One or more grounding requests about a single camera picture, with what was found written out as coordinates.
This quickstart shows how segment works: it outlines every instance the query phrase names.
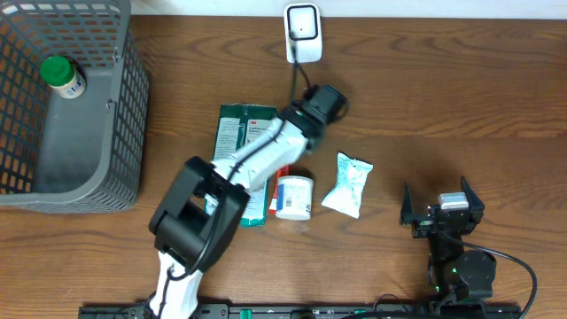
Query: wood grain surface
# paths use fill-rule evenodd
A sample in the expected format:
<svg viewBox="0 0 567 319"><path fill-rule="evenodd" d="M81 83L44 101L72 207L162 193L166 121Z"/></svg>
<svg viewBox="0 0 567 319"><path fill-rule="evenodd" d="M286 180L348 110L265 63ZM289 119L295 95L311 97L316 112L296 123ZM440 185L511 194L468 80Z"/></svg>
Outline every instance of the wood grain surface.
<svg viewBox="0 0 567 319"><path fill-rule="evenodd" d="M155 290L148 222L183 162L210 159L222 103L283 106L291 67L282 19L133 17L151 76L136 206L116 214L0 212L0 317L74 318ZM201 296L236 303L361 303L434 293L426 240L398 225L403 184L425 209L465 175L485 202L467 239L533 266L528 318L567 313L567 29L561 21L325 19L311 81L350 113L299 167L315 175L313 218L239 230ZM321 207L337 152L374 164L361 218ZM527 272L498 259L494 301L523 306Z"/></svg>

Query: green lid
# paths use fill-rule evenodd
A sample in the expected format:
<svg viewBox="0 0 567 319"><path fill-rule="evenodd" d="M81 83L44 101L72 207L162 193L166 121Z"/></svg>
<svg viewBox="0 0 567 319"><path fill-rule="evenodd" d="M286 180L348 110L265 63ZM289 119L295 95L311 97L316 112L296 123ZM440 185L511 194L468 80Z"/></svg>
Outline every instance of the green lid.
<svg viewBox="0 0 567 319"><path fill-rule="evenodd" d="M69 83L74 78L74 68L66 58L55 56L47 58L39 70L47 84L57 87Z"/></svg>

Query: white bottle with green cap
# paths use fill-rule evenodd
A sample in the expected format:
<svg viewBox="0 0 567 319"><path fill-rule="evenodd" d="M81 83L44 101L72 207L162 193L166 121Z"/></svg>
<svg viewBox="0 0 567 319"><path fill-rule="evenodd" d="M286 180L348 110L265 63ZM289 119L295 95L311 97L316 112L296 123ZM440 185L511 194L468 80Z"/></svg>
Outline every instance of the white bottle with green cap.
<svg viewBox="0 0 567 319"><path fill-rule="evenodd" d="M40 75L63 98L76 98L85 91L87 83L68 59L60 56L47 58Z"/></svg>

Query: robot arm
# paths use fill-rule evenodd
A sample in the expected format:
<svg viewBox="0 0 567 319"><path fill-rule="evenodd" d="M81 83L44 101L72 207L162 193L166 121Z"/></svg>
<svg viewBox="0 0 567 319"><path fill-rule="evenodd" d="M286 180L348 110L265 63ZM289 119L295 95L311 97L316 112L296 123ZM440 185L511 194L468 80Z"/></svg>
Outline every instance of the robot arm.
<svg viewBox="0 0 567 319"><path fill-rule="evenodd" d="M150 301L155 317L190 317L203 273L219 260L237 230L250 198L247 192L313 151L346 105L346 98L331 86L315 87L305 98L229 158L209 165L194 157L185 163L150 222L161 263L158 288ZM209 216L190 201L191 195L222 204Z"/></svg>

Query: gray plastic basket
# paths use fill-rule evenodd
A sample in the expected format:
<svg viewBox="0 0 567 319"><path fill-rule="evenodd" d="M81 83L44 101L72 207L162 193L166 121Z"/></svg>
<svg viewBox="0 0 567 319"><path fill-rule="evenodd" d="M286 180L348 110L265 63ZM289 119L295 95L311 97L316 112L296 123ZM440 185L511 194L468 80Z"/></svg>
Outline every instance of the gray plastic basket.
<svg viewBox="0 0 567 319"><path fill-rule="evenodd" d="M0 4L0 205L113 212L136 201L149 83L128 0ZM39 67L73 58L87 89L51 93Z"/></svg>

